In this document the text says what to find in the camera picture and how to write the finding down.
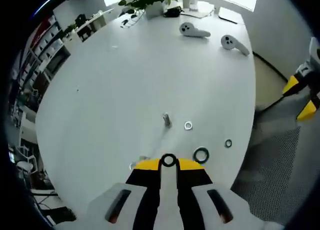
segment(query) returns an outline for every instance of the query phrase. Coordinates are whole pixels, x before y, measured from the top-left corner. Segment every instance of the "potted plant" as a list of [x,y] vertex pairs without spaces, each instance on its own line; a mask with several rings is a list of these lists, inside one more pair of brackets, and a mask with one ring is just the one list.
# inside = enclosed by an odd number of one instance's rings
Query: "potted plant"
[[[131,14],[130,18],[133,19],[138,17],[138,15],[141,12],[142,14],[145,12],[147,18],[150,19],[152,17],[161,15],[163,13],[162,3],[164,1],[166,1],[167,4],[171,3],[171,0],[131,0],[128,2],[126,0],[121,0],[118,4],[120,6],[125,6],[126,8],[124,8],[120,16],[127,13],[127,14]],[[123,25],[126,25],[128,22],[129,22],[129,19],[126,19],[122,23]]]

